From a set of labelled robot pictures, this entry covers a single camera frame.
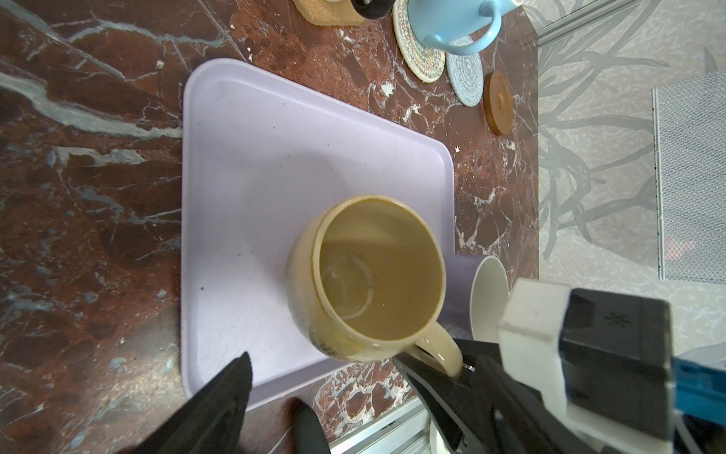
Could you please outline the beige ceramic mug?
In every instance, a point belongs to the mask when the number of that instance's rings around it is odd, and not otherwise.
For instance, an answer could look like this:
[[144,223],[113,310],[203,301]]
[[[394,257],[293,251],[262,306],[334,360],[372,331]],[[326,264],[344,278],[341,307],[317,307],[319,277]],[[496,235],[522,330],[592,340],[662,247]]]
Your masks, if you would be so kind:
[[296,238],[285,277],[295,325],[328,357],[370,362],[407,353],[461,375],[461,350],[438,323],[444,255],[406,204],[367,194],[333,206]]

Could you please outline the cork paw shaped coaster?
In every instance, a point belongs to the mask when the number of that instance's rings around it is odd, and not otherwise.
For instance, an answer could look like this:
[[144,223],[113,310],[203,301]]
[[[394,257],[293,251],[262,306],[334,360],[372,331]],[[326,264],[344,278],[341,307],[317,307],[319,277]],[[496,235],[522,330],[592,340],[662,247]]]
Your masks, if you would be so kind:
[[366,21],[349,0],[293,0],[293,4],[315,26],[360,26]]

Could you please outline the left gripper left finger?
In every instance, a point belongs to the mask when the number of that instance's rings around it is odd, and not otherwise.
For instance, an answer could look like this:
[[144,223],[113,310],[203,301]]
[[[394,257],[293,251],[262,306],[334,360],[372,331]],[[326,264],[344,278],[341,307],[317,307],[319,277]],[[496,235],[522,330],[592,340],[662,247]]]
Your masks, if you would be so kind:
[[233,359],[164,424],[124,453],[238,453],[253,387],[248,353]]

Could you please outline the grey blue round coaster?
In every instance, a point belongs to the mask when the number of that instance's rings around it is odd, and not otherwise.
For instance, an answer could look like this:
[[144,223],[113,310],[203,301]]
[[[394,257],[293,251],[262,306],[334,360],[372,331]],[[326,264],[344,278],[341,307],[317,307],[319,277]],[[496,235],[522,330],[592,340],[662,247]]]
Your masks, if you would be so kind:
[[447,52],[446,70],[459,101],[467,107],[478,106],[484,90],[484,72],[478,53],[459,56]]

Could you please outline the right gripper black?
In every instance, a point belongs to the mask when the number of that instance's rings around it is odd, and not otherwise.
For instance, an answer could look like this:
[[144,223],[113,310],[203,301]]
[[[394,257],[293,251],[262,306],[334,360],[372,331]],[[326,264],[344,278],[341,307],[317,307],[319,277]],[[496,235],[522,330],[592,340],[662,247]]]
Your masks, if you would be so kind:
[[[477,340],[457,340],[456,346],[461,348],[463,357],[463,367],[456,378],[442,372],[440,364],[419,347],[397,355],[393,362],[423,401],[448,449],[454,453],[491,453],[476,438],[480,422],[476,360],[488,357],[501,366],[500,348],[498,344]],[[501,416],[496,419],[506,432],[501,453],[526,453],[514,440],[510,428],[502,424]]]

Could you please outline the multicolour woven round coaster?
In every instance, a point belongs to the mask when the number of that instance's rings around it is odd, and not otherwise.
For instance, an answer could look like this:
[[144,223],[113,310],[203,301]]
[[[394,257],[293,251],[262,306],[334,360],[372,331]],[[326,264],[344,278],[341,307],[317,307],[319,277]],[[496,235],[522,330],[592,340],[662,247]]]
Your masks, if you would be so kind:
[[445,53],[418,41],[408,18],[408,0],[395,0],[391,15],[397,45],[408,68],[424,83],[438,81],[444,73]]

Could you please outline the white mug blue handle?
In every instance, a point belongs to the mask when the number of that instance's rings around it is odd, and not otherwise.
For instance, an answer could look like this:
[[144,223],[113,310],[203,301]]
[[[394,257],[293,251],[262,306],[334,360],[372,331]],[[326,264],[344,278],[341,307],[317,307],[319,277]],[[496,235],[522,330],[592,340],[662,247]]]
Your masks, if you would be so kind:
[[522,0],[413,0],[406,12],[424,47],[469,56],[491,45],[504,16],[523,4]]

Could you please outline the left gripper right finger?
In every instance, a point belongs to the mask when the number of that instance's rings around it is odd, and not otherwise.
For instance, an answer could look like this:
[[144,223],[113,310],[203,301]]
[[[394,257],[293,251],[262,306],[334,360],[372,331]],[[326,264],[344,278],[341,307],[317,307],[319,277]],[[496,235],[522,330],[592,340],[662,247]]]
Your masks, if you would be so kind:
[[480,400],[476,438],[491,453],[501,453],[504,448],[506,432],[497,423],[498,415],[526,453],[594,451],[488,357],[476,360],[476,397]]

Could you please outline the brown wooden round coaster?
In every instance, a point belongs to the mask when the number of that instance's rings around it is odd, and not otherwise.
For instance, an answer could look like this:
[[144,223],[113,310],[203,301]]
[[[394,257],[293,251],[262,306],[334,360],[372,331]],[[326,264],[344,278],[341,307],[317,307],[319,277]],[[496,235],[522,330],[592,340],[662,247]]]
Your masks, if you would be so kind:
[[512,90],[505,74],[495,70],[485,78],[484,111],[487,122],[496,135],[506,135],[512,131],[514,103]]

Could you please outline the white mug lavender handle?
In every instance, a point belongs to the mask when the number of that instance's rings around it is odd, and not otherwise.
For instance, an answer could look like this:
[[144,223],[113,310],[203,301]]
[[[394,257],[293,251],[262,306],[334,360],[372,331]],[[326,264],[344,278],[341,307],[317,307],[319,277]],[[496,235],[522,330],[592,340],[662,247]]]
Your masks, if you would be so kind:
[[510,297],[501,261],[493,255],[444,260],[446,295],[438,322],[454,339],[499,344],[498,323]]

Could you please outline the lavender plastic tray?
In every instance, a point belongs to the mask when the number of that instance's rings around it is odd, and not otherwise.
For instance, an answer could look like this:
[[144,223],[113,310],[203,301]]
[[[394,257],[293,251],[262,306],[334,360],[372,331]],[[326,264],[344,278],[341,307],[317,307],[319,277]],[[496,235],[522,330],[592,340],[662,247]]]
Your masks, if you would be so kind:
[[455,252],[454,170],[440,141],[232,59],[197,68],[183,101],[181,382],[233,359],[257,407],[342,368],[295,327],[285,263],[304,227],[361,194],[395,198]]

